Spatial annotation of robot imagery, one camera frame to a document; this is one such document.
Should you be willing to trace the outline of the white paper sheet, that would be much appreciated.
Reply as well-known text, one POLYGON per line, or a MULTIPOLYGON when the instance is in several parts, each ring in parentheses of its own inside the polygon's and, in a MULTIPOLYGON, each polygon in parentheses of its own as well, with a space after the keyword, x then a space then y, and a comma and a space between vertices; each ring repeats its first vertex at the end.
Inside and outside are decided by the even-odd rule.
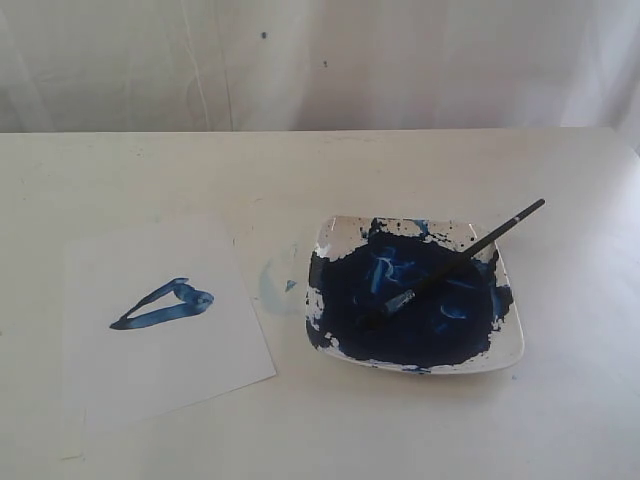
POLYGON ((63 421, 115 430, 275 374, 213 215, 74 241, 65 259, 63 421))

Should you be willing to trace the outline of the black paintbrush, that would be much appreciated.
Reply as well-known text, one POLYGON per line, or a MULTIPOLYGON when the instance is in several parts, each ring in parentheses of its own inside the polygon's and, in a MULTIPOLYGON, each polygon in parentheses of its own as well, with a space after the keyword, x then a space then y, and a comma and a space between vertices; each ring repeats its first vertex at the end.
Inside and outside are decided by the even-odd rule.
POLYGON ((421 299, 428 290, 445 281, 450 275, 463 267, 472 257, 480 253, 490 244, 494 243, 498 238, 502 237, 518 223, 522 222, 545 204, 546 201, 543 198, 536 200, 524 210, 517 213, 514 217, 473 243, 469 248, 462 252, 458 252, 448 263, 442 265, 438 270, 428 275, 413 287, 410 287, 404 292, 390 298, 375 310, 371 310, 367 314, 361 316, 357 320, 358 325, 368 329, 378 328, 386 320, 395 316, 412 301, 421 299))

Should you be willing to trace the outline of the white plate with blue paint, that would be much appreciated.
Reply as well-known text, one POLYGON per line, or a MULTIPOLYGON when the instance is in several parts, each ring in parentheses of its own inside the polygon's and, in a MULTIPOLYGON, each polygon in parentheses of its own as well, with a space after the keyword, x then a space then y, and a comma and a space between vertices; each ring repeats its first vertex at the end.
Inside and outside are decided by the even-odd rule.
POLYGON ((485 234, 456 220, 326 220, 309 264, 305 307, 311 345, 341 360, 409 373, 479 373, 515 364, 524 338, 496 245, 384 325, 371 328, 359 321, 485 234))

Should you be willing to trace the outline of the white backdrop curtain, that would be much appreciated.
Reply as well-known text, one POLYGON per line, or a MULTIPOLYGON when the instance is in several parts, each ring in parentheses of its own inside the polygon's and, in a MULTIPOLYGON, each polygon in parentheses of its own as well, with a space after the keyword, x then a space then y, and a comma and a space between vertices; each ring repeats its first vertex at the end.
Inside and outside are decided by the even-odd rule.
POLYGON ((635 1, 5 1, 5 132, 610 126, 635 1))

